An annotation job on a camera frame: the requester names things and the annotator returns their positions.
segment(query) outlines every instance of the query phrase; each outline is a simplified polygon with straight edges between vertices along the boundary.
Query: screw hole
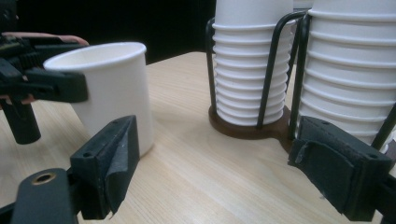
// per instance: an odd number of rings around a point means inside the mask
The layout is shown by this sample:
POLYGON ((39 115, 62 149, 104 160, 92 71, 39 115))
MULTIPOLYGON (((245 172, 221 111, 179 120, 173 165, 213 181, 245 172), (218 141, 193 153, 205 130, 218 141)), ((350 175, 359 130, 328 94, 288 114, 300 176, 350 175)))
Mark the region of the screw hole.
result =
POLYGON ((91 157, 92 154, 91 154, 91 152, 86 152, 86 153, 82 154, 82 156, 83 157, 91 157))
POLYGON ((53 180, 55 178, 55 176, 56 176, 55 173, 47 173, 47 174, 40 175, 32 181, 32 184, 33 185, 42 185, 42 184, 49 183, 51 180, 53 180))
POLYGON ((378 158, 378 156, 377 156, 377 155, 374 155, 374 154, 368 154, 368 156, 369 156, 370 158, 373 158, 373 159, 377 159, 377 158, 378 158))

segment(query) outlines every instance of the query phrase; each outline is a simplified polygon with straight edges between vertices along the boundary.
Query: wooden table surface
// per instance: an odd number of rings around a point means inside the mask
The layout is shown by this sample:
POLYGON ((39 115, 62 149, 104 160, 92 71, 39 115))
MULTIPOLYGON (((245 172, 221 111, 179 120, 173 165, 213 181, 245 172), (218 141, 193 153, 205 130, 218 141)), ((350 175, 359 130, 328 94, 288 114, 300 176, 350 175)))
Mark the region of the wooden table surface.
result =
MULTIPOLYGON (((147 72, 154 147, 139 162, 119 212, 80 223, 349 223, 287 165, 277 140, 240 140, 212 128, 202 52, 148 65, 147 72)), ((89 139, 69 104, 33 107, 42 137, 27 146, 15 143, 0 112, 0 206, 15 201, 28 175, 67 169, 89 139)))

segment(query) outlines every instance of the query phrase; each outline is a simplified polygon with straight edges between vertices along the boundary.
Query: stack of paper cups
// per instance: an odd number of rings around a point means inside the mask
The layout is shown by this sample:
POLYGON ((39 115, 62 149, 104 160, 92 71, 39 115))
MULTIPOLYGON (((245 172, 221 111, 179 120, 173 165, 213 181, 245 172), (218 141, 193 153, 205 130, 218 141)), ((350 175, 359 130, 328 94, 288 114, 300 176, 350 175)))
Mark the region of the stack of paper cups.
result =
POLYGON ((299 114, 371 145, 396 102, 396 1, 316 0, 308 13, 299 114))
MULTIPOLYGON (((218 0, 215 81, 219 116, 239 126, 257 124, 262 88, 277 22, 292 12, 292 0, 218 0)), ((292 22, 282 30, 263 124, 283 115, 292 22)))
POLYGON ((294 11, 308 10, 314 5, 314 0, 294 0, 294 11))

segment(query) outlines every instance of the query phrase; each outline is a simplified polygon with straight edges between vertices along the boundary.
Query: dark background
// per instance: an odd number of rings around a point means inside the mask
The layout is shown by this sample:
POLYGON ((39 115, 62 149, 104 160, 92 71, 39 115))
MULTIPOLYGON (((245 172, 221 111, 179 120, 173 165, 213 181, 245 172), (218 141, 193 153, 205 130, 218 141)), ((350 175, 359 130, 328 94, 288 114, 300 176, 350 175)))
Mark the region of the dark background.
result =
POLYGON ((78 35, 91 45, 138 41, 147 63, 205 50, 216 0, 19 0, 18 31, 78 35))

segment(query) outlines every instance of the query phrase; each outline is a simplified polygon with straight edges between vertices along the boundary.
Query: wooden base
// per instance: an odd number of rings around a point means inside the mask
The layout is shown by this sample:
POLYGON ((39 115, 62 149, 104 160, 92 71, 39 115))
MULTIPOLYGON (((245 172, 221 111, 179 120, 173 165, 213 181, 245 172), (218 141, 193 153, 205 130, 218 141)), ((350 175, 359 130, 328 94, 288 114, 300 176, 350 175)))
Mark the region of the wooden base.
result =
POLYGON ((256 126, 238 126, 222 119, 212 107, 209 107, 209 120, 213 128, 220 133, 239 139, 265 139, 275 138, 281 146, 289 153, 292 141, 288 138, 290 110, 285 106, 283 116, 274 123, 263 125, 257 129, 256 126))

